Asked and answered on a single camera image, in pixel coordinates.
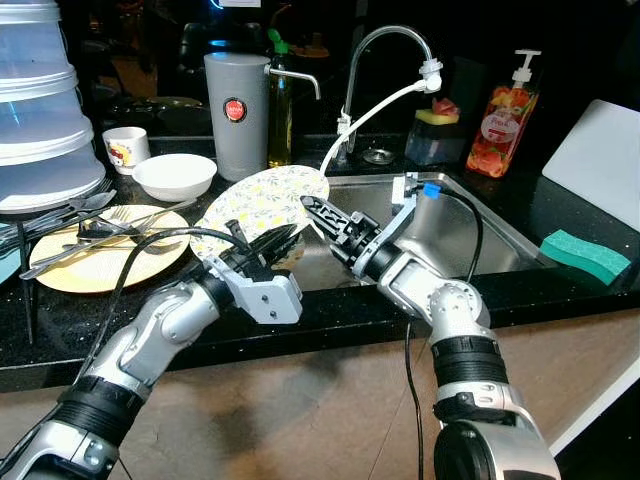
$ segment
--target black cable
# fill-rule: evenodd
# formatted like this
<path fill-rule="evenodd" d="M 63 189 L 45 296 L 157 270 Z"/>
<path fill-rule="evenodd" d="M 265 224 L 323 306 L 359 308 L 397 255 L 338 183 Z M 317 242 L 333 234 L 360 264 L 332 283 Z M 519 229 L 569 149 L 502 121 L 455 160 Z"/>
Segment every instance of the black cable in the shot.
<path fill-rule="evenodd" d="M 80 379 L 80 377 L 82 377 L 86 373 L 87 368 L 89 368 L 89 365 L 93 361 L 96 353 L 100 348 L 100 344 L 102 343 L 102 340 L 104 339 L 104 336 L 107 333 L 107 329 L 109 328 L 109 325 L 111 324 L 111 322 L 113 321 L 113 317 L 115 316 L 116 306 L 117 306 L 118 300 L 120 299 L 120 294 L 122 293 L 122 289 L 124 288 L 124 283 L 127 280 L 127 275 L 129 275 L 131 266 L 133 265 L 133 262 L 135 261 L 138 254 L 142 252 L 142 250 L 147 248 L 149 245 L 151 245 L 152 243 L 158 240 L 162 240 L 167 237 L 174 237 L 177 235 L 205 235 L 209 237 L 216 237 L 216 238 L 219 238 L 220 240 L 224 240 L 226 242 L 234 244 L 242 252 L 250 251 L 250 248 L 247 244 L 243 243 L 242 241 L 238 240 L 235 237 L 232 237 L 227 233 L 219 232 L 217 230 L 210 230 L 208 228 L 200 228 L 200 227 L 172 228 L 170 230 L 165 230 L 163 232 L 154 233 L 153 235 L 149 235 L 144 240 L 142 240 L 138 245 L 135 246 L 133 250 L 131 250 L 131 253 L 127 257 L 127 261 L 124 263 L 124 266 L 122 267 L 122 272 L 120 272 L 120 276 L 118 277 L 116 286 L 113 289 L 111 298 L 109 299 L 109 304 L 107 308 L 107 318 L 104 322 L 102 322 L 102 325 L 100 326 L 100 330 L 98 331 L 98 334 L 96 335 L 96 338 L 93 341 L 91 348 L 89 349 L 89 353 L 85 357 L 84 362 L 82 363 L 82 366 L 80 367 L 80 370 L 78 371 L 78 374 L 76 375 L 76 378 L 73 381 L 74 384 Z"/>
<path fill-rule="evenodd" d="M 411 319 L 407 322 L 407 332 L 404 337 L 404 368 L 407 371 L 407 382 L 409 390 L 413 397 L 413 405 L 416 409 L 416 424 L 418 427 L 418 480 L 424 479 L 424 435 L 422 432 L 422 409 L 420 408 L 420 399 L 416 392 L 416 386 L 413 383 L 413 373 L 411 373 Z"/>
<path fill-rule="evenodd" d="M 469 207 L 469 209 L 473 213 L 473 217 L 476 220 L 476 248 L 473 251 L 473 257 L 471 259 L 471 264 L 469 265 L 469 271 L 467 273 L 467 278 L 466 278 L 467 283 L 469 283 L 471 282 L 471 278 L 473 277 L 476 271 L 476 267 L 478 266 L 478 260 L 480 259 L 480 251 L 482 250 L 482 241 L 484 238 L 484 227 L 482 225 L 482 216 L 478 211 L 478 207 L 476 207 L 475 204 L 464 195 L 460 195 L 459 193 L 456 193 L 449 189 L 447 190 L 443 189 L 440 191 L 440 193 L 442 195 L 447 195 L 451 198 L 455 198 L 459 202 L 462 202 L 463 204 L 465 204 L 467 207 Z"/>
<path fill-rule="evenodd" d="M 133 480 L 133 477 L 129 473 L 129 469 L 125 466 L 124 462 L 122 461 L 122 457 L 118 457 L 118 461 L 120 462 L 120 465 L 122 465 L 122 468 L 124 469 L 124 473 L 127 474 L 127 478 L 129 480 Z"/>
<path fill-rule="evenodd" d="M 33 436 L 38 433 L 38 430 L 40 430 L 40 427 L 42 427 L 45 422 L 47 422 L 51 417 L 55 415 L 55 413 L 58 411 L 58 408 L 59 406 L 56 405 L 53 410 L 42 417 L 38 421 L 38 423 L 36 423 L 27 433 L 24 434 L 24 436 L 18 441 L 18 443 L 13 446 L 9 453 L 7 453 L 7 455 L 2 460 L 2 463 L 0 464 L 0 478 L 2 478 L 2 476 L 7 473 L 11 467 L 13 467 L 13 465 L 16 463 L 18 455 L 20 455 L 24 451 L 24 449 L 27 448 L 29 442 L 31 442 L 31 440 L 33 439 Z"/>
<path fill-rule="evenodd" d="M 80 370 L 78 371 L 78 374 L 76 375 L 76 378 L 73 381 L 74 384 L 87 371 L 87 368 L 93 361 L 96 352 L 100 348 L 100 344 L 102 343 L 102 340 L 104 339 L 104 336 L 107 333 L 107 329 L 111 321 L 113 320 L 113 317 L 115 316 L 115 309 L 116 309 L 118 300 L 120 298 L 120 294 L 122 293 L 122 289 L 124 288 L 124 283 L 127 280 L 127 276 L 131 271 L 131 267 L 136 257 L 140 254 L 141 251 L 143 251 L 146 247 L 148 247 L 152 243 L 167 237 L 173 237 L 177 235 L 205 235 L 210 237 L 216 237 L 226 242 L 232 243 L 233 245 L 237 246 L 242 252 L 250 251 L 250 247 L 247 244 L 243 243 L 242 241 L 238 240 L 235 237 L 232 237 L 227 233 L 219 232 L 217 230 L 210 230 L 208 228 L 199 228 L 199 227 L 173 228 L 170 230 L 165 230 L 163 232 L 155 233 L 153 235 L 149 235 L 144 240 L 142 240 L 131 251 L 131 253 L 127 257 L 127 260 L 124 266 L 122 267 L 122 272 L 120 272 L 120 276 L 118 277 L 116 286 L 113 290 L 113 293 L 111 294 L 111 298 L 109 299 L 109 304 L 107 308 L 107 318 L 100 326 L 100 330 L 98 331 L 98 334 L 96 335 L 96 338 L 93 344 L 91 345 L 91 348 L 89 349 L 89 353 L 87 354 L 82 366 L 80 367 Z M 11 451 L 5 456 L 4 460 L 2 460 L 2 463 L 0 464 L 0 477 L 2 477 L 5 473 L 7 473 L 7 471 L 14 465 L 15 457 L 17 457 L 27 447 L 27 445 L 29 444 L 33 436 L 38 432 L 40 427 L 45 422 L 47 422 L 51 417 L 53 417 L 53 415 L 56 413 L 58 408 L 59 406 L 56 406 L 47 415 L 45 415 L 40 421 L 38 421 L 38 423 L 36 423 L 33 427 L 31 427 L 31 429 L 20 439 L 18 443 L 16 443 L 16 445 L 11 449 Z"/>
<path fill-rule="evenodd" d="M 476 247 L 473 251 L 473 257 L 471 258 L 471 264 L 469 265 L 469 271 L 467 272 L 467 283 L 471 281 L 476 267 L 478 266 L 478 260 L 480 259 L 480 252 L 482 250 L 482 241 L 484 237 L 484 228 L 482 225 L 482 216 L 478 211 L 475 204 L 467 197 L 460 195 L 451 190 L 441 190 L 442 195 L 447 195 L 451 198 L 457 199 L 464 205 L 469 207 L 476 221 Z M 404 367 L 407 371 L 407 382 L 409 383 L 409 390 L 411 391 L 411 397 L 413 398 L 413 405 L 416 410 L 416 424 L 418 429 L 418 480 L 424 479 L 424 433 L 422 431 L 422 409 L 420 408 L 420 399 L 416 392 L 416 387 L 413 383 L 413 373 L 411 372 L 411 319 L 407 322 L 407 331 L 404 337 Z"/>

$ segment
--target white cup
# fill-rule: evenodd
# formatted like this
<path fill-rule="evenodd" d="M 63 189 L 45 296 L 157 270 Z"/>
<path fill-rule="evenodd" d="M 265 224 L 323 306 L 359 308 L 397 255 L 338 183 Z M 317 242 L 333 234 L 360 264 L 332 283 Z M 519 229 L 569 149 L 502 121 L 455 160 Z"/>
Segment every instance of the white cup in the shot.
<path fill-rule="evenodd" d="M 133 168 L 149 154 L 147 131 L 140 127 L 112 128 L 102 134 L 109 161 L 122 175 L 131 175 Z"/>

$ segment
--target pump bottle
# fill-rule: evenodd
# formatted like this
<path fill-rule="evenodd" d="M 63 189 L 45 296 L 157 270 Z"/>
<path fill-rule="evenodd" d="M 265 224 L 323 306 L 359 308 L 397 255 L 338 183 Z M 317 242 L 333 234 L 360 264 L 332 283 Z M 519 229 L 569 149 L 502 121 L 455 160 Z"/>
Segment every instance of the pump bottle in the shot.
<path fill-rule="evenodd" d="M 528 85 L 529 63 L 542 52 L 516 50 L 515 53 L 525 55 L 524 64 L 513 72 L 512 86 L 499 85 L 493 90 L 467 158 L 469 170 L 493 178 L 507 173 L 538 100 L 538 93 Z"/>

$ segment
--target robotic arm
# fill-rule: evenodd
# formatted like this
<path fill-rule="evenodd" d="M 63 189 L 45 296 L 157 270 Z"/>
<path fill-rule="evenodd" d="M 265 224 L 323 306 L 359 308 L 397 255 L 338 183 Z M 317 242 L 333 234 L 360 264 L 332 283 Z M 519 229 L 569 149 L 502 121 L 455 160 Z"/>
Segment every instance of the robotic arm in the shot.
<path fill-rule="evenodd" d="M 559 480 L 536 424 L 507 379 L 489 315 L 470 284 L 443 278 L 393 241 L 412 220 L 413 186 L 384 229 L 365 213 L 351 216 L 315 197 L 302 203 L 333 254 L 357 277 L 377 281 L 398 308 L 424 319 L 438 391 L 434 413 L 443 429 L 435 445 L 438 480 Z M 237 223 L 228 225 L 244 240 Z M 107 478 L 118 448 L 171 359 L 231 304 L 259 323 L 295 323 L 301 293 L 288 272 L 268 265 L 283 256 L 295 227 L 267 232 L 211 257 L 180 282 L 154 292 L 132 324 L 111 338 L 58 406 L 0 464 L 7 480 Z"/>
<path fill-rule="evenodd" d="M 400 185 L 400 212 L 389 225 L 361 212 L 350 216 L 315 197 L 302 197 L 308 215 L 336 258 L 409 315 L 431 327 L 438 391 L 434 414 L 438 480 L 559 480 L 558 467 L 518 391 L 509 384 L 489 314 L 469 283 L 443 278 L 393 240 L 413 218 L 416 183 Z"/>
<path fill-rule="evenodd" d="M 245 241 L 237 222 L 228 227 Z M 0 467 L 7 480 L 104 479 L 140 408 L 173 357 L 231 304 L 258 323 L 296 323 L 301 292 L 293 275 L 272 271 L 295 226 L 271 230 L 245 255 L 236 247 L 205 260 L 187 278 L 154 292 L 86 372 L 58 399 L 33 437 Z"/>

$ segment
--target blue connector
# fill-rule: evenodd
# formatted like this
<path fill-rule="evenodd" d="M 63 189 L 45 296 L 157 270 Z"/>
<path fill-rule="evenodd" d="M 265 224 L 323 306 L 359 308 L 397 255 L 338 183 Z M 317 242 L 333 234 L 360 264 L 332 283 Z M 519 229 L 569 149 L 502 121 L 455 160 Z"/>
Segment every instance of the blue connector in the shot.
<path fill-rule="evenodd" d="M 425 183 L 422 193 L 429 198 L 437 199 L 440 196 L 440 190 L 442 190 L 440 185 L 436 185 L 435 183 Z"/>

